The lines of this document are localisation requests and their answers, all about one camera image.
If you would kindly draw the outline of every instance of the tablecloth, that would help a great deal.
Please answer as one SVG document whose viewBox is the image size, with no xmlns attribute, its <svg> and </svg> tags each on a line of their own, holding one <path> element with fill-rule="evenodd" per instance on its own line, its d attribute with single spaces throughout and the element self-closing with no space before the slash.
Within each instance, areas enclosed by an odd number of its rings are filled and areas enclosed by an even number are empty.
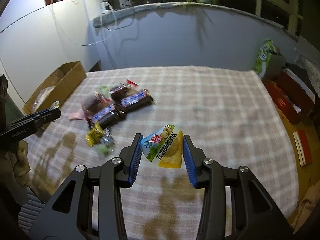
<svg viewBox="0 0 320 240">
<path fill-rule="evenodd" d="M 100 85 L 130 79 L 150 91 L 155 104 L 129 113 L 112 127 L 114 152 L 105 160 L 87 145 L 85 120 L 69 121 L 81 102 Z M 26 138 L 33 190 L 46 200 L 79 164 L 102 165 L 131 144 L 134 135 L 147 136 L 167 123 L 181 127 L 195 147 L 221 165 L 248 166 L 288 217 L 298 200 L 296 162 L 290 139 L 262 82 L 253 71 L 240 72 L 198 66 L 137 67 L 87 73 L 61 108 L 60 119 L 41 135 Z M 141 158 L 136 182 L 121 189 L 129 239 L 195 239 L 203 190 L 181 169 L 155 167 Z M 93 223 L 97 225 L 97 191 Z M 231 204 L 227 189 L 227 225 Z"/>
</svg>

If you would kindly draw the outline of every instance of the metal bolt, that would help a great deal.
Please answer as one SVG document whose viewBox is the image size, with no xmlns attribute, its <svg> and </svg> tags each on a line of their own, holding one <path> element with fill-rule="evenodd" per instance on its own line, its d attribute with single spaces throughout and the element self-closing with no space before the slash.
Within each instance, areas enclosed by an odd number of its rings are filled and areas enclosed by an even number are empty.
<svg viewBox="0 0 320 240">
<path fill-rule="evenodd" d="M 78 165 L 76 166 L 76 171 L 81 172 L 84 170 L 84 165 Z"/>
<path fill-rule="evenodd" d="M 121 160 L 121 158 L 119 158 L 119 157 L 116 157 L 116 158 L 113 158 L 113 159 L 112 159 L 112 163 L 113 163 L 113 164 L 119 164 L 121 161 L 122 161 L 122 160 Z"/>
<path fill-rule="evenodd" d="M 240 171 L 241 172 L 248 172 L 249 168 L 247 166 L 240 166 Z"/>
<path fill-rule="evenodd" d="M 211 159 L 211 158 L 205 158 L 205 159 L 204 159 L 204 163 L 205 163 L 205 164 L 212 164 L 212 163 L 213 163 L 213 159 Z"/>
</svg>

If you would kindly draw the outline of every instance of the quail egg snack packet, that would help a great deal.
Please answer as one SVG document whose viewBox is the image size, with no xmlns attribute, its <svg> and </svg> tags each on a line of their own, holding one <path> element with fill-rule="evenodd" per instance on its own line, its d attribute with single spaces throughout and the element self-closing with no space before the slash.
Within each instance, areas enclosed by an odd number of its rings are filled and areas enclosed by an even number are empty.
<svg viewBox="0 0 320 240">
<path fill-rule="evenodd" d="M 143 154 L 151 163 L 163 168 L 181 168 L 183 133 L 172 124 L 141 140 Z"/>
</svg>

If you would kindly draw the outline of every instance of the quail egg image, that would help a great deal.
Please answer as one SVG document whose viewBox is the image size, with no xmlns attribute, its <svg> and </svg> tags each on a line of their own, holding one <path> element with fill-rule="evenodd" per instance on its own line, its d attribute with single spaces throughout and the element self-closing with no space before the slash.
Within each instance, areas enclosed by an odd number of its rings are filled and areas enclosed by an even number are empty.
<svg viewBox="0 0 320 240">
<path fill-rule="evenodd" d="M 172 126 L 171 126 L 171 125 L 165 126 L 165 127 L 163 128 L 163 131 L 164 131 L 164 132 L 168 132 L 168 134 L 171 133 L 171 132 L 172 132 Z"/>
<path fill-rule="evenodd" d="M 163 139 L 166 139 L 166 138 L 168 137 L 168 133 L 167 133 L 167 132 L 163 132 L 163 133 L 161 133 L 160 135 L 161 135 L 161 137 L 162 137 Z"/>
</svg>

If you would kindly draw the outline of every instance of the window sill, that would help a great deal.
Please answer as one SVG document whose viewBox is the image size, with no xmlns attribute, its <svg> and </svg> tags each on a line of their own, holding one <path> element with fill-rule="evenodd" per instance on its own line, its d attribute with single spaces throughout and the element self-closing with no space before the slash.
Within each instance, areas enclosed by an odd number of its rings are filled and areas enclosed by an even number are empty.
<svg viewBox="0 0 320 240">
<path fill-rule="evenodd" d="M 195 2 L 191 2 L 191 3 L 188 3 L 188 2 L 165 2 L 165 3 L 142 4 L 142 5 L 138 5 L 138 6 L 134 6 L 134 7 L 129 7 L 129 8 L 117 10 L 117 11 L 115 11 L 115 15 L 117 17 L 117 20 L 121 20 L 123 18 L 129 17 L 129 16 L 131 16 L 135 13 L 138 13 L 138 12 L 153 11 L 153 10 L 165 9 L 165 8 L 170 9 L 170 8 L 174 8 L 177 6 L 201 6 L 201 7 L 211 8 L 211 9 L 222 10 L 222 11 L 226 11 L 226 12 L 237 13 L 237 14 L 241 14 L 241 15 L 244 15 L 247 17 L 254 18 L 256 20 L 259 20 L 261 22 L 269 24 L 273 27 L 285 30 L 284 26 L 282 26 L 276 22 L 258 17 L 254 14 L 251 14 L 251 13 L 247 13 L 244 11 L 240 11 L 238 9 L 224 7 L 224 6 L 220 6 L 220 5 L 213 5 L 213 4 L 206 4 L 206 3 L 195 3 Z M 114 21 L 115 20 L 114 20 L 113 14 L 103 15 L 102 16 L 102 27 L 107 26 L 107 25 L 113 23 Z M 101 27 L 100 16 L 95 17 L 93 19 L 93 26 L 95 28 Z"/>
</svg>

